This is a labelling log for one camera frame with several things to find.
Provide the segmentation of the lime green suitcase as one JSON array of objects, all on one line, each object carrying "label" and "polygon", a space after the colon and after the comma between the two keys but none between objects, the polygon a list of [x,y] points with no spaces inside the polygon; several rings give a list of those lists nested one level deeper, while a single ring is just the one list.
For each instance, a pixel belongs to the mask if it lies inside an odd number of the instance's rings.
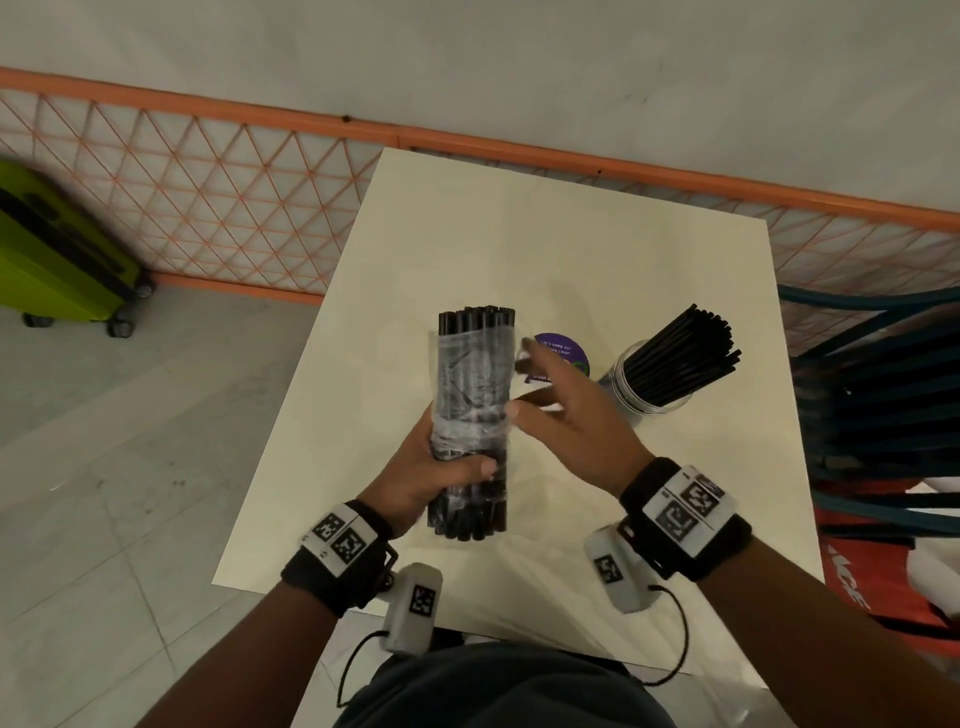
[{"label": "lime green suitcase", "polygon": [[156,288],[126,241],[54,177],[0,155],[0,308],[28,329],[90,323],[129,339]]}]

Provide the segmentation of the round purple sticker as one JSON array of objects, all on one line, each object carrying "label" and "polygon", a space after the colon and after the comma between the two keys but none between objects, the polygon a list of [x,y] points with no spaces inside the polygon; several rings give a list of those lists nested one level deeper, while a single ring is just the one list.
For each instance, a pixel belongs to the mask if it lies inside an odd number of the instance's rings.
[{"label": "round purple sticker", "polygon": [[[540,346],[552,351],[558,358],[567,362],[570,367],[581,372],[586,378],[592,375],[592,366],[585,349],[570,336],[558,332],[540,332],[534,334],[534,341]],[[521,374],[522,383],[527,385],[546,386],[553,384],[554,379],[546,370],[532,368]]]}]

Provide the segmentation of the person's right hand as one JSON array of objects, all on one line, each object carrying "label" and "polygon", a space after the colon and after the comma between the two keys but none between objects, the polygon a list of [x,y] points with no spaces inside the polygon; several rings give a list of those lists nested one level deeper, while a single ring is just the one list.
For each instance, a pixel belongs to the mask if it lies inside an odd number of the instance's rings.
[{"label": "person's right hand", "polygon": [[532,338],[522,340],[518,373],[545,370],[553,384],[511,402],[562,410],[564,443],[543,444],[572,475],[616,499],[653,459],[629,421],[593,380]]}]

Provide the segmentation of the orange mesh fence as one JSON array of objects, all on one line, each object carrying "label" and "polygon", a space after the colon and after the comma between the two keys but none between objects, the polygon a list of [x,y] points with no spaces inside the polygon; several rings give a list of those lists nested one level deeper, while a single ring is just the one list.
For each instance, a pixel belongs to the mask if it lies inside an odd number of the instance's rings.
[{"label": "orange mesh fence", "polygon": [[960,213],[487,142],[414,127],[0,68],[0,268],[17,201],[63,243],[122,266],[118,293],[0,311],[146,332],[136,288],[174,281],[325,305],[315,363],[428,363],[438,313],[515,309],[516,337],[559,334],[594,377],[695,303],[732,328],[740,369],[893,335],[935,298],[960,307]]}]

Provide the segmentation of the white rounded object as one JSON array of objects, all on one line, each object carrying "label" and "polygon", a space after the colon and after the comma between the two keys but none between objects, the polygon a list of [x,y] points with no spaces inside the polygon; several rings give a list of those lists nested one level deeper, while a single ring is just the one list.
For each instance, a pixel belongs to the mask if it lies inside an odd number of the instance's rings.
[{"label": "white rounded object", "polygon": [[906,558],[911,589],[949,618],[960,618],[960,573],[932,552],[915,547]]}]

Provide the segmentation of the plastic-wrapped bundle of black straws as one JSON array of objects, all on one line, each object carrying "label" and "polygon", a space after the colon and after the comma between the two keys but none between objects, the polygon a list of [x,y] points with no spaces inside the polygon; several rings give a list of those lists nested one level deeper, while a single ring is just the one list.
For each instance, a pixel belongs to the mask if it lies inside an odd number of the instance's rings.
[{"label": "plastic-wrapped bundle of black straws", "polygon": [[452,462],[471,455],[494,461],[494,474],[447,488],[427,509],[438,536],[482,541],[507,530],[510,423],[504,407],[515,374],[516,311],[466,307],[438,316],[432,455]]}]

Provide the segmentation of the teal slatted chair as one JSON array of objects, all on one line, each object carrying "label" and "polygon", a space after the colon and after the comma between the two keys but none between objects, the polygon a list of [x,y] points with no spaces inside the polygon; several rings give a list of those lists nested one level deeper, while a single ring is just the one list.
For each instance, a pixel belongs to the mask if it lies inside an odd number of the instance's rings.
[{"label": "teal slatted chair", "polygon": [[784,303],[872,317],[790,362],[822,538],[960,541],[960,493],[869,486],[960,477],[960,285],[851,296],[780,284]]}]

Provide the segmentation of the person's left hand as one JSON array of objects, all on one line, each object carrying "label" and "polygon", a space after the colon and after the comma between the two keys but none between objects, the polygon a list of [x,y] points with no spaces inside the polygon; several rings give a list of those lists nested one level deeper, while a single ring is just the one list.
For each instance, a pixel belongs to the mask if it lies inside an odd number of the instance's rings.
[{"label": "person's left hand", "polygon": [[431,451],[432,431],[432,405],[428,404],[386,466],[356,498],[390,527],[390,540],[406,534],[445,490],[434,489],[434,461],[441,460]]}]

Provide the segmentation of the black wristband with marker tags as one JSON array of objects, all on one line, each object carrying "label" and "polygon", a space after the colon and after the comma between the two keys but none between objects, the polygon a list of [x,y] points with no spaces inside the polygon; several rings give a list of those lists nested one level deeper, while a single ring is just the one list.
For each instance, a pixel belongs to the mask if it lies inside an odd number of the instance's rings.
[{"label": "black wristband with marker tags", "polygon": [[398,553],[387,520],[359,499],[336,505],[300,539],[281,581],[337,618],[387,588]]},{"label": "black wristband with marker tags", "polygon": [[619,497],[618,536],[654,573],[696,583],[752,540],[735,497],[692,466],[654,458]]}]

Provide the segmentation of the red bag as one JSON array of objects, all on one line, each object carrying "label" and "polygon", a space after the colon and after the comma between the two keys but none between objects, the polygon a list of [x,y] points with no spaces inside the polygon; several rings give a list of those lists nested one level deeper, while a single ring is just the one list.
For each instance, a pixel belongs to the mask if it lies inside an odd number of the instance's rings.
[{"label": "red bag", "polygon": [[827,587],[912,649],[960,663],[960,617],[906,577],[915,548],[960,574],[960,478],[820,480],[812,497]]}]

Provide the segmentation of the person's left forearm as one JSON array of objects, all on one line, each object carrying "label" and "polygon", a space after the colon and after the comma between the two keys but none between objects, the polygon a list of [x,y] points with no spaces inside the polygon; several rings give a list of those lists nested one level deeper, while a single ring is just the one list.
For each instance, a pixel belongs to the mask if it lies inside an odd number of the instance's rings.
[{"label": "person's left forearm", "polygon": [[135,728],[290,728],[338,621],[313,595],[277,584]]}]

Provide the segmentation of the person's dark grey clothing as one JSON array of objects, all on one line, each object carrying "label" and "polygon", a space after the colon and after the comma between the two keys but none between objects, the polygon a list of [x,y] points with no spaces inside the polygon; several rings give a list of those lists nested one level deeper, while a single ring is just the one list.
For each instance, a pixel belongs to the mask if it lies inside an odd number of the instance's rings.
[{"label": "person's dark grey clothing", "polygon": [[677,728],[622,666],[508,641],[386,661],[332,728]]}]

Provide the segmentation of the person's right forearm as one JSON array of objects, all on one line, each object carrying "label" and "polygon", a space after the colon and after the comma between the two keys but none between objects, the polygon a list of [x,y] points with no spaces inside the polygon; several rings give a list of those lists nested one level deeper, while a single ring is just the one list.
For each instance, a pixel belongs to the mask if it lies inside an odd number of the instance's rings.
[{"label": "person's right forearm", "polygon": [[797,728],[960,728],[960,685],[753,538],[697,583]]}]

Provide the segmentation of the clear plastic jar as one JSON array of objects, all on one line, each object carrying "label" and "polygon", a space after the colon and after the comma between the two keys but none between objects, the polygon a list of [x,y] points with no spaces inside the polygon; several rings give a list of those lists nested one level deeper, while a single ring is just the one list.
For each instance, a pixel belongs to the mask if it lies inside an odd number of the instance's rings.
[{"label": "clear plastic jar", "polygon": [[643,419],[659,417],[673,412],[683,407],[693,397],[692,393],[686,394],[664,406],[657,406],[646,401],[634,391],[627,380],[626,361],[648,341],[648,339],[642,339],[625,349],[610,369],[597,381],[597,384],[606,392],[617,410],[626,418],[633,429],[639,427]]}]

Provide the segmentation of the bunch of loose black straws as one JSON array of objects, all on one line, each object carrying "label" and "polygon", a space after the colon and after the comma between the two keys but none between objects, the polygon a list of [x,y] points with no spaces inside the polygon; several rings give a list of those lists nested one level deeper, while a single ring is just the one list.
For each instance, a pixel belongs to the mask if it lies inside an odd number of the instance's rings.
[{"label": "bunch of loose black straws", "polygon": [[623,364],[629,392],[653,407],[667,407],[732,374],[740,362],[731,325],[691,304]]}]

